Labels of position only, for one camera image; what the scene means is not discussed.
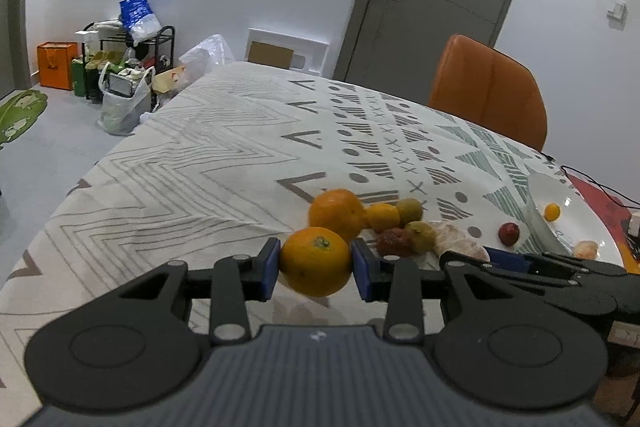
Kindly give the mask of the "tiny orange kumquat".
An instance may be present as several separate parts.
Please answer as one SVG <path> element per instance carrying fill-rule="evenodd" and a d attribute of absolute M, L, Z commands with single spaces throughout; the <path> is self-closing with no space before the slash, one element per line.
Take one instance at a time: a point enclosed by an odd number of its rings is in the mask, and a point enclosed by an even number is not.
<path fill-rule="evenodd" d="M 555 202 L 550 202 L 544 207 L 544 220 L 547 222 L 554 222 L 561 216 L 561 207 Z"/>

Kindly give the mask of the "small mandarin orange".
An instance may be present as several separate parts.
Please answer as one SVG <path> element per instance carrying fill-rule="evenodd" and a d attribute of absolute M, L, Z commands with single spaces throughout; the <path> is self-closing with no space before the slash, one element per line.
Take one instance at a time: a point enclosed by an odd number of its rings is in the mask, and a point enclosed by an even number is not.
<path fill-rule="evenodd" d="M 382 233 L 389 229 L 400 227 L 400 214 L 398 209 L 386 202 L 377 202 L 364 210 L 367 226 L 375 233 Z"/>

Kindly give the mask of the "peeled pomelo piece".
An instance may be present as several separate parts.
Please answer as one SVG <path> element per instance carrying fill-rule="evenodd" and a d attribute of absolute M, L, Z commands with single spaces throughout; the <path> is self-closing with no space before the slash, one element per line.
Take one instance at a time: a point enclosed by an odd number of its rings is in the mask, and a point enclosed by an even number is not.
<path fill-rule="evenodd" d="M 573 249 L 573 256 L 578 259 L 596 260 L 599 252 L 599 244 L 593 241 L 580 241 Z"/>
<path fill-rule="evenodd" d="M 431 227 L 435 231 L 436 239 L 433 247 L 434 254 L 438 257 L 446 251 L 488 262 L 489 255 L 486 249 L 475 242 L 471 236 L 459 230 L 448 222 L 432 222 Z"/>

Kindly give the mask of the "green lime back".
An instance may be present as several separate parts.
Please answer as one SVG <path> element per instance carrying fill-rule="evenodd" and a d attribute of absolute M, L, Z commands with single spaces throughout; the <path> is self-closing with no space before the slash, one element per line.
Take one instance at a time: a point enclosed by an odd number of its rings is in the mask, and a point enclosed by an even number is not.
<path fill-rule="evenodd" d="M 423 207 L 420 200 L 415 198 L 404 198 L 396 202 L 400 225 L 404 227 L 413 221 L 421 221 L 423 217 Z"/>

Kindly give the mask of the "green lime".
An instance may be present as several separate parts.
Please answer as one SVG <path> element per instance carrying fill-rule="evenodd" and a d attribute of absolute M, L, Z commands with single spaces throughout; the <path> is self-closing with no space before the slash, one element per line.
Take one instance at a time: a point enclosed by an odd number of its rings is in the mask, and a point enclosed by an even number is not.
<path fill-rule="evenodd" d="M 396 202 L 400 225 L 404 227 L 413 221 L 421 221 L 423 217 L 423 207 L 420 200 L 415 198 L 404 198 Z"/>
<path fill-rule="evenodd" d="M 423 221 L 411 221 L 405 225 L 406 233 L 412 251 L 416 255 L 424 255 L 432 251 L 436 245 L 437 233 L 435 229 Z"/>

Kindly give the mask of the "large orange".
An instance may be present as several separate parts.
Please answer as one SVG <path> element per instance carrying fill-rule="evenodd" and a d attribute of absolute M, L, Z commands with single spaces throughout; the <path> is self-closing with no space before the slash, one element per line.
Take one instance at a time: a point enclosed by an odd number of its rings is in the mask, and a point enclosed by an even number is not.
<path fill-rule="evenodd" d="M 350 243 L 366 226 L 358 197 L 344 188 L 318 195 L 308 209 L 308 225 L 328 229 Z"/>
<path fill-rule="evenodd" d="M 279 269 L 293 291 L 307 297 L 328 297 L 340 291 L 352 274 L 352 257 L 341 236 L 310 227 L 288 236 L 279 255 Z"/>

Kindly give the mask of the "lone red apple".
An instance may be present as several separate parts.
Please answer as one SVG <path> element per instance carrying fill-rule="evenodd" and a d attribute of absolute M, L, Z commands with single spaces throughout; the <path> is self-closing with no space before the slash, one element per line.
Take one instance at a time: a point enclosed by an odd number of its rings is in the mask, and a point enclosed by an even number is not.
<path fill-rule="evenodd" d="M 512 247 L 520 239 L 520 227 L 514 222 L 506 222 L 498 230 L 498 239 L 503 246 Z"/>

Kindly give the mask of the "green lime front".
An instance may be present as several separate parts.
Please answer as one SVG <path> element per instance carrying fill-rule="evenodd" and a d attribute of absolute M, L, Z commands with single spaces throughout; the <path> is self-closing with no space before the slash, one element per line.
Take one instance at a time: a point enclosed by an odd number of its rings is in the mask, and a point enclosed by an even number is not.
<path fill-rule="evenodd" d="M 416 255 L 424 255 L 432 251 L 436 245 L 437 233 L 435 229 L 423 221 L 411 221 L 405 225 L 406 233 L 412 251 Z"/>

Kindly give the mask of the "white bakery plate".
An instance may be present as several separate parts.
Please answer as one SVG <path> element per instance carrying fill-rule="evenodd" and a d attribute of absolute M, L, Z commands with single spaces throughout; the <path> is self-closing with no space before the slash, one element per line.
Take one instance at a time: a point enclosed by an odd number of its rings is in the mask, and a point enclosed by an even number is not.
<path fill-rule="evenodd" d="M 624 265 L 612 234 L 582 196 L 543 173 L 528 176 L 527 191 L 525 221 L 545 251 L 572 257 L 578 242 L 593 241 L 599 244 L 598 261 Z M 554 222 L 544 220 L 544 207 L 550 202 L 561 207 Z"/>

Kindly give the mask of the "red placemat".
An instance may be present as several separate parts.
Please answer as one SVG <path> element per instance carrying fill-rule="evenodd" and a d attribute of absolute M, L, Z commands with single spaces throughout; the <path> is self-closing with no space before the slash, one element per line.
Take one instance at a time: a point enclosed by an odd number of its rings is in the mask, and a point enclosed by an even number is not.
<path fill-rule="evenodd" d="M 579 176 L 568 176 L 574 187 L 584 196 L 588 205 L 597 213 L 598 217 L 603 221 L 608 231 L 615 239 L 617 246 L 622 246 L 623 260 L 632 265 L 639 264 L 639 255 L 634 251 L 627 239 L 627 230 L 629 220 L 631 219 L 631 210 L 617 196 L 610 196 L 599 187 L 596 187 L 589 181 L 579 178 Z"/>

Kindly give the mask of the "patterned tablecloth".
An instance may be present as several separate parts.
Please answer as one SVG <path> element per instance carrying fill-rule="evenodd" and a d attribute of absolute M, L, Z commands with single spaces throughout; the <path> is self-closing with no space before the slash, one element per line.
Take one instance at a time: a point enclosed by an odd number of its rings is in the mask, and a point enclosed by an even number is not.
<path fill-rule="evenodd" d="M 247 63 L 216 68 L 101 159 L 27 248 L 1 293 L 1 421 L 81 426 L 43 407 L 24 354 L 40 327 L 156 268 L 208 269 L 306 225 L 332 188 L 413 197 L 427 220 L 497 246 L 522 222 L 532 148 L 477 124 L 339 81 Z M 248 308 L 254 343 L 221 352 L 164 404 L 98 426 L 602 426 L 589 405 L 518 414 L 442 381 L 418 350 L 375 334 L 381 303 L 354 284 L 322 301 L 279 286 Z"/>

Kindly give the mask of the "orange leather chair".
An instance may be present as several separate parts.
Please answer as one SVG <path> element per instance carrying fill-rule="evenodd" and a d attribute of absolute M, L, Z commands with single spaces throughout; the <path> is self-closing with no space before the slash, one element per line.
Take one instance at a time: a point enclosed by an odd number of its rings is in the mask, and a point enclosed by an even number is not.
<path fill-rule="evenodd" d="M 440 56 L 427 105 L 540 152 L 547 139 L 544 100 L 529 69 L 465 35 Z"/>

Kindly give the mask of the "white bag of items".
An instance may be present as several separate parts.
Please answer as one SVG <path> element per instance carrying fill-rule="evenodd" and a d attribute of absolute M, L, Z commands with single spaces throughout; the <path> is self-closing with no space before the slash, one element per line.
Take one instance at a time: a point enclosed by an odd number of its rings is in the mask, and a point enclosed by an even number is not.
<path fill-rule="evenodd" d="M 107 62 L 101 69 L 99 89 L 102 108 L 98 125 L 111 135 L 128 135 L 140 124 L 141 117 L 152 112 L 152 80 L 155 68 L 112 71 Z"/>

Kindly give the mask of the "clear plastic bag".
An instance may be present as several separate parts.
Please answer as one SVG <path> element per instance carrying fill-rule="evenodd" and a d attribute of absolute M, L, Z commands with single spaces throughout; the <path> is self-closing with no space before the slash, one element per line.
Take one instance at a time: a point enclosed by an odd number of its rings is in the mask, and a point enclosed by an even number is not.
<path fill-rule="evenodd" d="M 199 80 L 215 67 L 235 61 L 228 42 L 221 34 L 207 37 L 179 57 L 183 77 L 188 83 Z"/>

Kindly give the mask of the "black metal rack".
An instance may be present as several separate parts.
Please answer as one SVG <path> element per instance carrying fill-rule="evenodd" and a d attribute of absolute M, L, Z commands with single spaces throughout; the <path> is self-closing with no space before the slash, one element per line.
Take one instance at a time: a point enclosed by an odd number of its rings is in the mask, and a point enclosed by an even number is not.
<path fill-rule="evenodd" d="M 174 26 L 163 26 L 155 36 L 135 43 L 120 20 L 101 20 L 88 23 L 78 31 L 77 37 L 85 99 L 94 104 L 102 102 L 98 81 L 100 70 L 107 62 L 112 64 L 112 72 L 134 66 L 154 66 L 157 72 L 165 72 L 174 66 Z"/>

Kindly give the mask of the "blue white plastic bag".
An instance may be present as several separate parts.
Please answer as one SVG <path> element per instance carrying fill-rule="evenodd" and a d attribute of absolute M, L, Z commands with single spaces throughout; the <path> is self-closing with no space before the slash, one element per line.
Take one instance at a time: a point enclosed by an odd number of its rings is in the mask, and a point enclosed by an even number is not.
<path fill-rule="evenodd" d="M 120 19 L 134 44 L 155 37 L 162 25 L 148 0 L 122 0 L 119 2 Z"/>

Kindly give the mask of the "green floor mat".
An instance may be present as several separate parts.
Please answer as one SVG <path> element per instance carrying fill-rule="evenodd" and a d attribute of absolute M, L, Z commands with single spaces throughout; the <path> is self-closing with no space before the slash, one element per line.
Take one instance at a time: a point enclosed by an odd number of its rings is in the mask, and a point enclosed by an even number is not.
<path fill-rule="evenodd" d="M 12 96 L 0 110 L 0 144 L 17 140 L 37 121 L 48 106 L 48 96 L 26 90 Z"/>

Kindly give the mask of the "orange box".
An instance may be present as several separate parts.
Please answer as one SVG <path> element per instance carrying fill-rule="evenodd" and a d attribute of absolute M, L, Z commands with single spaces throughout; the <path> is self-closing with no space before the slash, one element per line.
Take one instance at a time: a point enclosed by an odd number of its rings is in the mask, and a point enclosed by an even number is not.
<path fill-rule="evenodd" d="M 37 46 L 39 82 L 42 87 L 73 89 L 70 63 L 78 54 L 76 42 L 45 42 Z"/>

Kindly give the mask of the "white foam packaging frame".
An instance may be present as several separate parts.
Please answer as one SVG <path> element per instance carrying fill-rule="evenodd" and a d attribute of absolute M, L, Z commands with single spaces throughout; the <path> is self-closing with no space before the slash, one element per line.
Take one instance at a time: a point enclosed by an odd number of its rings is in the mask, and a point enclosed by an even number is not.
<path fill-rule="evenodd" d="M 328 51 L 329 45 L 325 42 L 250 28 L 245 60 L 319 76 Z"/>

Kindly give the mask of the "white wall switch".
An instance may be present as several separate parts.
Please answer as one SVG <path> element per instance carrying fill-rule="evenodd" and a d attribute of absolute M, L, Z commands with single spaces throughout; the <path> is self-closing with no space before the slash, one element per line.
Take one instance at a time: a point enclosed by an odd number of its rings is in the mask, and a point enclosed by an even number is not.
<path fill-rule="evenodd" d="M 626 3 L 618 0 L 611 0 L 606 7 L 606 16 L 610 20 L 622 22 L 626 16 Z"/>

